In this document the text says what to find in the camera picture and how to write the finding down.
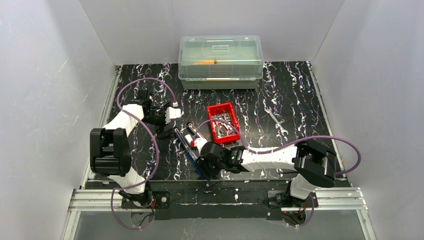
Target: clear plastic toolbox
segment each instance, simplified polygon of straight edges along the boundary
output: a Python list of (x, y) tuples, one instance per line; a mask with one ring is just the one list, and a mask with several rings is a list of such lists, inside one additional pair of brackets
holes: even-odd
[(263, 67), (259, 36), (181, 38), (178, 77), (185, 89), (254, 89)]

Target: metal frame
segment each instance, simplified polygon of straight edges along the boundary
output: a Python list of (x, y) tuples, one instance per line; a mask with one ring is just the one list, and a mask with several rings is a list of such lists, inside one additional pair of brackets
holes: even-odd
[[(324, 108), (324, 103), (320, 94), (315, 75), (312, 72), (310, 63), (308, 62), (308, 68), (312, 77), (313, 85), (316, 89), (316, 93), (321, 105), (321, 109), (324, 115), (325, 122), (328, 127), (330, 135), (332, 131), (327, 118), (327, 113)], [(116, 75), (111, 84), (109, 95), (107, 97), (105, 107), (101, 116), (99, 127), (104, 126), (109, 118), (109, 112), (112, 108), (112, 102), (114, 100), (116, 87), (118, 85), (119, 78), (121, 76), (122, 67), (116, 68)], [(333, 140), (334, 149), (337, 156), (340, 156), (335, 141)], [(344, 170), (343, 163), (338, 157), (338, 162), (342, 170)], [(80, 219), (81, 212), (110, 212), (111, 211), (111, 194), (110, 189), (85, 189), (85, 184), (92, 175), (90, 166), (87, 165), (84, 178), (81, 183), (81, 189), (74, 190), (72, 198), (70, 200), (68, 215), (65, 224), (65, 230), (63, 232), (63, 240), (73, 240), (77, 231), (78, 222)], [(315, 191), (318, 200), (319, 207), (315, 208), (317, 211), (321, 210), (356, 210), (358, 219), (362, 227), (363, 234), (366, 240), (375, 240), (373, 228), (371, 226), (370, 218), (368, 217), (368, 207), (364, 200), (364, 196), (359, 187), (333, 187), (333, 188), (322, 188)], [(150, 209), (122, 209), (122, 196), (116, 193), (113, 196), (113, 210), (116, 212), (149, 212)], [(298, 211), (297, 208), (282, 208), (282, 211)]]

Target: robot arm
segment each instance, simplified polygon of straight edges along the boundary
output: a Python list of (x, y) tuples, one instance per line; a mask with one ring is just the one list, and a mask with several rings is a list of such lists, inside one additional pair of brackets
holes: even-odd
[[(200, 137), (194, 144), (200, 152), (196, 164), (207, 179), (215, 178), (223, 169), (236, 174), (264, 168), (296, 170), (299, 174), (289, 182), (285, 197), (298, 200), (305, 200), (316, 188), (335, 186), (336, 153), (317, 141), (304, 141), (266, 154), (252, 153), (243, 146), (226, 149)], [(274, 148), (251, 149), (262, 152)]]
[[(170, 107), (167, 103), (163, 107), (152, 108), (152, 95), (145, 90), (139, 90), (137, 99), (124, 105), (125, 110), (145, 123), (158, 127), (158, 138), (165, 133), (172, 133), (172, 129), (165, 130), (172, 119), (181, 117), (181, 110)], [(117, 116), (102, 128), (94, 128), (90, 133), (90, 168), (94, 173), (108, 177), (121, 187), (127, 187), (144, 181), (131, 166), (131, 150), (128, 136), (139, 122), (121, 111)], [(145, 192), (145, 184), (126, 189), (130, 195), (139, 195)]]

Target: floor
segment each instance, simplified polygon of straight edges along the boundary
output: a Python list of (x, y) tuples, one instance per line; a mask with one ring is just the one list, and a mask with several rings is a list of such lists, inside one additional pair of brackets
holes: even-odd
[[(185, 129), (187, 122), (198, 125), (208, 119), (206, 112), (208, 105), (232, 102), (240, 123), (240, 131), (253, 147), (277, 147), (306, 136), (329, 135), (323, 110), (305, 61), (266, 62), (262, 81), (256, 89), (249, 90), (184, 90), (177, 76), (177, 64), (124, 65), (115, 94), (123, 86), (139, 78), (155, 77), (164, 80), (175, 92), (182, 111), (182, 117), (172, 124), (184, 132), (187, 132)], [(139, 88), (151, 91), (154, 95), (154, 104), (157, 106), (171, 100), (170, 93), (159, 83), (139, 82), (123, 93), (122, 102), (133, 99)], [(264, 111), (264, 106), (272, 107), (282, 126), (288, 130), (288, 136), (281, 135), (273, 120)], [(118, 112), (114, 101), (109, 120)], [(207, 127), (200, 131), (212, 139)], [(146, 132), (141, 127), (136, 128), (129, 136), (130, 146), (133, 148), (132, 166), (143, 177), (150, 174), (155, 162), (152, 141), (145, 136)], [(334, 148), (330, 140), (324, 140), (322, 143)], [(227, 146), (238, 145), (241, 145), (240, 141)], [(222, 171), (218, 179), (211, 184), (199, 178), (184, 148), (175, 138), (160, 140), (158, 146), (160, 161), (158, 170), (150, 181), (151, 188), (154, 191), (170, 192), (171, 203), (175, 204), (257, 204), (267, 195), (268, 190), (285, 190), (286, 181), (297, 174), (285, 174), (287, 171), (285, 169), (262, 169), (239, 174)], [(89, 179), (86, 189), (110, 189), (115, 186), (116, 184), (110, 182), (108, 178), (96, 175), (93, 179)], [(349, 182), (337, 181), (336, 186), (348, 187)], [(251, 217), (255, 218), (257, 217), (255, 211), (262, 210), (254, 209), (255, 206), (251, 207), (249, 210), (252, 212)], [(235, 216), (230, 214), (228, 217), (237, 217), (237, 214)]]

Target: combination wrench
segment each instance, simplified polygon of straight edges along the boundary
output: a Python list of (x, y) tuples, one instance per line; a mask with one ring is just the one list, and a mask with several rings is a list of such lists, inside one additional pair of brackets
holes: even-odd
[(289, 131), (287, 131), (286, 129), (284, 129), (283, 126), (281, 126), (280, 122), (278, 121), (278, 119), (274, 115), (273, 110), (271, 109), (271, 107), (265, 106), (264, 110), (265, 110), (266, 113), (268, 113), (271, 116), (271, 118), (272, 118), (272, 120), (274, 120), (275, 124), (277, 124), (277, 126), (281, 130), (281, 134), (283, 134), (283, 135), (284, 134), (289, 135)]

